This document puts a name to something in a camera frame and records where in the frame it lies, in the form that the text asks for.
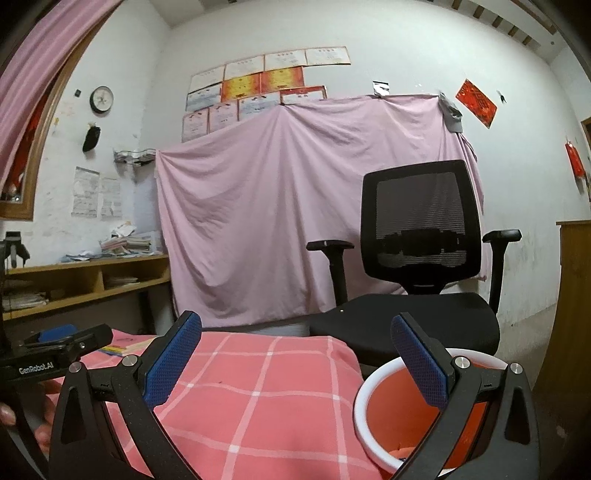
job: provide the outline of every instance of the book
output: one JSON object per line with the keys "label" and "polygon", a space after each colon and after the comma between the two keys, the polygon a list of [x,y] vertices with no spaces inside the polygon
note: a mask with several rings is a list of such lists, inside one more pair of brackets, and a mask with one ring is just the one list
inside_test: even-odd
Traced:
{"label": "book", "polygon": [[113,330],[113,342],[99,350],[107,355],[126,356],[140,349],[145,349],[155,335],[130,335],[129,333]]}

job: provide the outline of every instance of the ceiling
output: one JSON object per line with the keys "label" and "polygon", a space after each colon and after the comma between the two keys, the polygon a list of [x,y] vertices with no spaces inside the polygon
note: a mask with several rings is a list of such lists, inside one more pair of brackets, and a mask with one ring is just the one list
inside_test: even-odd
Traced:
{"label": "ceiling", "polygon": [[[171,27],[212,10],[248,0],[150,0]],[[551,62],[566,45],[550,20],[530,0],[423,0],[476,18]]]}
{"label": "ceiling", "polygon": [[227,7],[245,0],[150,0],[164,20],[176,27],[211,10]]}

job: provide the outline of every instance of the pink cloth curtain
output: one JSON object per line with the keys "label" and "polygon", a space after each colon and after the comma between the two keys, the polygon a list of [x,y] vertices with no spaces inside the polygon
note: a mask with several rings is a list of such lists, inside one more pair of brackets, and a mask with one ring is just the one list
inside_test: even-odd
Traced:
{"label": "pink cloth curtain", "polygon": [[331,238],[356,245],[345,252],[349,298],[399,291],[363,270],[363,176],[461,158],[483,205],[472,148],[447,130],[437,102],[421,95],[278,106],[159,151],[158,203],[179,311],[220,327],[328,310],[327,259],[305,247]]}
{"label": "pink cloth curtain", "polygon": [[61,0],[29,33],[0,77],[0,187],[41,95],[68,54],[122,0]]}

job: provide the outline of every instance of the red certificate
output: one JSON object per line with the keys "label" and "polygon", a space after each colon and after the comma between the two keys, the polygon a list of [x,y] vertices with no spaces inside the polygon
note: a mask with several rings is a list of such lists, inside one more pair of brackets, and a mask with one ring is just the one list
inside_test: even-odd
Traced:
{"label": "red certificate", "polygon": [[304,86],[304,69],[302,67],[271,70],[269,72],[263,72],[261,75],[261,93],[263,95],[278,92],[279,90]]}
{"label": "red certificate", "polygon": [[261,94],[261,74],[225,80],[222,84],[222,102]]}

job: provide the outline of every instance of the office chair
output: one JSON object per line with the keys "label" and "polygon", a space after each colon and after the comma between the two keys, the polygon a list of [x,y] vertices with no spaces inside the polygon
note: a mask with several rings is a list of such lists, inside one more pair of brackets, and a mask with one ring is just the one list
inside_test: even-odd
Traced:
{"label": "office chair", "polygon": [[399,355],[390,340],[392,318],[409,312],[447,348],[494,355],[496,313],[505,250],[519,230],[487,233],[493,252],[489,303],[476,293],[440,294],[451,282],[480,271],[482,244],[476,199],[463,160],[421,163],[363,178],[361,256],[367,275],[401,284],[408,295],[367,294],[347,300],[343,252],[350,242],[309,242],[329,259],[336,308],[309,317],[310,334],[344,341],[360,363],[380,367]]}

